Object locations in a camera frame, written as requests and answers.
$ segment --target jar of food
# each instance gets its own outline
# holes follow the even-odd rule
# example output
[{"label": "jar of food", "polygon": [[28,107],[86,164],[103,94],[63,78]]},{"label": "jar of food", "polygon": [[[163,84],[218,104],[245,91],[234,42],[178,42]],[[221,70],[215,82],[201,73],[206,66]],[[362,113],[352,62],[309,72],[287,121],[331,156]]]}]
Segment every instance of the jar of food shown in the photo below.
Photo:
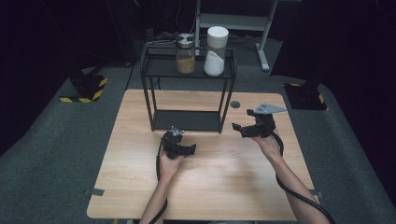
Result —
[{"label": "jar of food", "polygon": [[177,71],[182,74],[192,73],[195,69],[194,35],[180,34],[176,37]]}]

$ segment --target black cable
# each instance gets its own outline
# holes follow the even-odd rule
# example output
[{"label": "black cable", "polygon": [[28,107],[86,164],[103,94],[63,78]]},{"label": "black cable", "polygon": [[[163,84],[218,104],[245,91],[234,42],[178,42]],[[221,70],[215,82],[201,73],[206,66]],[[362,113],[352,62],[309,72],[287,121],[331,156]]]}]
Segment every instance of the black cable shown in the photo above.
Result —
[{"label": "black cable", "polygon": [[215,7],[215,9],[213,10],[212,13],[216,13],[216,12],[218,11],[218,9],[219,9],[219,7],[221,6],[222,2],[223,2],[223,0],[220,0],[220,1],[219,1],[218,5]]},{"label": "black cable", "polygon": [[131,67],[131,72],[129,73],[128,81],[127,81],[126,86],[125,86],[125,90],[126,91],[128,90],[129,83],[131,82],[131,79],[132,79],[132,72],[134,71],[134,64],[132,63],[131,66],[132,66]]},{"label": "black cable", "polygon": [[160,89],[161,89],[160,81],[161,81],[160,78],[157,77],[157,81],[155,81],[155,82],[152,84],[152,87],[150,87],[149,90],[154,90],[155,86],[158,86],[158,90],[160,90]]},{"label": "black cable", "polygon": [[44,3],[43,0],[40,0],[40,3],[41,3],[41,6],[43,7],[45,13],[49,16],[49,19],[51,20],[52,24],[53,24],[53,25],[55,26],[55,28],[58,30],[58,33],[59,33],[59,35],[61,36],[62,41],[64,42],[64,44],[65,44],[67,47],[69,47],[70,49],[73,49],[73,50],[75,50],[75,51],[78,51],[78,52],[81,52],[81,53],[90,55],[90,56],[92,56],[92,57],[96,57],[96,58],[99,58],[99,59],[102,59],[102,60],[106,60],[106,61],[109,61],[109,62],[113,62],[113,63],[119,63],[118,61],[114,61],[114,60],[108,59],[108,58],[106,58],[106,57],[103,57],[103,56],[100,56],[100,55],[97,55],[97,54],[94,54],[94,53],[85,51],[85,50],[83,50],[83,49],[79,49],[79,48],[77,48],[77,47],[71,46],[71,45],[67,42],[66,38],[64,37],[64,33],[62,32],[62,30],[61,30],[61,28],[59,27],[58,23],[57,23],[56,20],[52,17],[52,14],[50,13],[50,10],[47,8],[47,5]]},{"label": "black cable", "polygon": [[[271,135],[275,138],[275,140],[277,141],[277,143],[280,146],[280,156],[283,157],[283,150],[284,150],[284,145],[283,145],[283,141],[282,139],[279,137],[279,135],[277,135],[275,132],[271,132]],[[335,224],[334,219],[332,218],[332,216],[330,215],[329,212],[326,211],[326,209],[324,209],[322,206],[320,206],[318,203],[315,203],[314,201],[306,198],[305,196],[289,189],[288,187],[286,187],[282,181],[280,181],[279,177],[276,175],[276,182],[277,184],[283,189],[285,190],[287,193],[291,194],[292,196],[300,199],[301,201],[308,203],[309,205],[313,206],[314,208],[318,209],[320,213],[323,214],[323,216],[325,216],[331,224]]]},{"label": "black cable", "polygon": [[[160,152],[161,152],[161,146],[163,144],[160,144],[160,148],[158,148],[158,154],[157,154],[157,158],[155,161],[155,168],[156,168],[156,172],[157,172],[157,179],[160,180],[161,178],[161,173],[160,173],[160,161],[161,161],[161,157],[160,157]],[[155,216],[149,224],[154,224],[158,218],[160,218],[163,215],[163,212],[166,210],[166,207],[168,206],[168,199],[165,199],[165,203],[163,204],[163,208],[161,208],[161,210],[158,212],[157,216]]]}]

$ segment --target person's right hand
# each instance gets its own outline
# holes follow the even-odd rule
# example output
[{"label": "person's right hand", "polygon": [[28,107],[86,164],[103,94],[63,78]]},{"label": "person's right hand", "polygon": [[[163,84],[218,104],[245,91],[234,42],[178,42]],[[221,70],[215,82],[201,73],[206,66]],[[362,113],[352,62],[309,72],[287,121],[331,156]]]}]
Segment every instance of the person's right hand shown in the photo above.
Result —
[{"label": "person's right hand", "polygon": [[161,179],[171,180],[172,177],[176,174],[181,161],[183,160],[183,156],[178,156],[174,160],[171,160],[166,155],[166,151],[161,147],[160,151],[160,175]]},{"label": "person's right hand", "polygon": [[268,161],[282,159],[282,156],[280,155],[279,144],[272,135],[266,138],[261,138],[257,136],[252,137],[251,139],[259,144],[260,148],[262,149],[262,153]]}]

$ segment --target wire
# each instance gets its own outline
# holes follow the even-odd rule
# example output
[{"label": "wire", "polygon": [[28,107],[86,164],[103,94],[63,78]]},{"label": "wire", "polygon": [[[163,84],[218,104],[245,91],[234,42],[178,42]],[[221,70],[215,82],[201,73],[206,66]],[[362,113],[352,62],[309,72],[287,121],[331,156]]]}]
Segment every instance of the wire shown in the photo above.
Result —
[{"label": "wire", "polygon": [[176,27],[178,28],[178,13],[180,12],[181,9],[181,0],[178,0],[178,11],[176,14]]},{"label": "wire", "polygon": [[97,55],[97,54],[93,54],[93,53],[90,53],[90,52],[88,52],[88,51],[85,51],[85,50],[82,50],[82,49],[78,49],[78,48],[76,48],[76,47],[71,46],[70,44],[68,44],[67,41],[66,41],[66,39],[64,38],[64,33],[62,33],[62,30],[61,30],[61,28],[58,26],[58,23],[56,23],[55,19],[53,19],[52,15],[50,14],[49,9],[47,8],[47,5],[46,5],[42,0],[40,0],[40,2],[41,2],[41,5],[43,6],[44,10],[46,11],[47,15],[49,16],[49,19],[50,19],[50,20],[52,21],[52,23],[55,25],[55,28],[58,30],[59,34],[61,35],[61,37],[62,37],[62,39],[63,39],[63,41],[64,41],[64,43],[66,44],[67,47],[69,47],[70,49],[79,51],[79,52],[81,52],[81,53],[85,53],[85,54],[88,54],[88,55],[90,55],[90,56],[96,57],[96,58],[100,58],[100,59],[103,59],[103,60],[106,60],[106,61],[110,61],[110,62],[113,62],[113,63],[119,63],[118,61],[114,61],[114,60],[111,60],[111,59],[108,59],[108,58],[99,56],[99,55]]},{"label": "wire", "polygon": [[381,5],[382,4],[382,1],[378,1],[378,0],[375,0],[375,6],[376,6],[376,8],[377,8],[377,10],[381,13],[381,14],[383,14],[383,15],[386,15],[386,16],[394,16],[395,14],[391,14],[390,12],[391,11],[393,11],[394,12],[394,10],[393,9],[396,9],[396,8],[392,8],[392,7],[388,7],[387,6],[387,4],[385,4],[386,6],[385,7],[388,7],[387,8],[387,10],[388,11],[386,11],[386,10],[384,10],[384,7]]},{"label": "wire", "polygon": [[[158,148],[158,153],[157,153],[157,157],[155,160],[155,170],[157,172],[157,180],[160,180],[161,178],[161,172],[160,172],[160,162],[161,162],[161,157],[160,157],[160,152],[161,152],[161,146],[163,145],[163,143],[160,143],[160,148]],[[163,204],[163,207],[161,208],[161,210],[158,212],[158,214],[150,221],[149,224],[154,224],[158,218],[160,218],[163,215],[163,212],[166,210],[166,207],[168,206],[168,199],[165,199],[165,203]]]},{"label": "wire", "polygon": [[129,83],[131,82],[131,79],[132,79],[132,72],[133,72],[133,71],[134,71],[134,64],[132,64],[131,72],[129,73],[128,81],[127,81],[126,86],[125,86],[125,90],[126,90],[126,91],[128,90]]},{"label": "wire", "polygon": [[[279,146],[280,146],[280,155],[283,157],[284,145],[283,145],[282,139],[279,137],[279,135],[277,135],[277,134],[274,133],[274,132],[271,132],[271,135],[275,138],[275,140],[276,140],[277,143],[279,144]],[[326,209],[324,209],[322,206],[320,206],[319,204],[315,203],[314,201],[312,201],[312,200],[306,198],[305,196],[303,196],[303,195],[301,195],[301,194],[299,194],[299,193],[297,193],[297,192],[295,192],[295,191],[289,189],[288,187],[286,187],[286,186],[282,183],[282,181],[279,179],[279,177],[278,177],[277,175],[276,175],[276,182],[277,182],[277,184],[278,184],[283,190],[285,190],[287,193],[291,194],[292,196],[294,196],[294,197],[300,199],[301,201],[303,201],[303,202],[305,202],[305,203],[308,203],[309,205],[311,205],[311,206],[313,206],[314,208],[318,209],[319,212],[320,212],[321,214],[323,214],[323,216],[325,216],[325,217],[330,221],[331,224],[335,224],[335,221],[334,221],[334,219],[332,218],[332,216],[330,215],[330,213],[327,212]]]},{"label": "wire", "polygon": [[223,0],[220,0],[220,2],[218,3],[218,5],[215,7],[215,10],[213,10],[213,13],[216,13],[219,9],[219,7],[221,6]]},{"label": "wire", "polygon": [[[119,34],[118,30],[117,30],[117,24],[114,21],[114,16],[111,13],[110,5],[108,4],[107,0],[106,0],[106,5],[107,5],[108,13],[110,14],[111,21],[113,22],[113,26],[114,26],[114,28],[116,28],[117,39],[119,40],[120,43],[122,43],[120,34]],[[122,55],[124,56],[124,59],[126,59],[126,55],[125,55],[125,52],[124,52],[123,48],[121,48],[121,52],[122,52]]]},{"label": "wire", "polygon": [[189,34],[191,34],[192,29],[194,28],[195,22],[197,20],[197,6],[196,5],[195,5],[195,10],[194,11],[195,11],[195,13],[194,13],[194,21],[192,22],[192,26],[191,26],[191,29],[189,31]]},{"label": "wire", "polygon": [[154,40],[146,42],[145,45],[153,45],[153,44],[173,44],[175,40]]},{"label": "wire", "polygon": [[155,86],[158,86],[158,90],[160,90],[161,89],[161,80],[160,80],[160,78],[159,77],[157,77],[157,81],[155,81],[153,84],[152,84],[152,87],[150,87],[149,88],[149,90],[154,90],[154,88],[155,88]]}]

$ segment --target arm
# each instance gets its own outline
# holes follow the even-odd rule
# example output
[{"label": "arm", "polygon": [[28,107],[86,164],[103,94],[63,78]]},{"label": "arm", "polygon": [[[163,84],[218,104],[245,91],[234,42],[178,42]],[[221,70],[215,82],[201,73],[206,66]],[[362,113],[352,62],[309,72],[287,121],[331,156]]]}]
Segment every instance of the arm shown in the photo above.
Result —
[{"label": "arm", "polygon": [[[272,164],[276,175],[286,187],[316,203],[318,202],[303,182],[283,160],[280,155],[279,145],[272,135],[266,138],[252,137],[252,139],[259,144],[262,153]],[[329,220],[316,208],[288,193],[286,193],[286,195],[288,197],[290,207],[299,223],[330,223]]]},{"label": "arm", "polygon": [[[163,148],[161,148],[160,160],[161,178],[148,201],[143,216],[140,219],[139,223],[141,224],[150,223],[150,221],[154,219],[154,217],[157,216],[157,214],[163,208],[163,204],[165,203],[166,197],[169,193],[172,178],[177,172],[183,157],[179,156],[174,160],[171,160],[166,156],[166,152],[163,150]],[[163,218],[160,217],[156,223],[163,223]]]}]

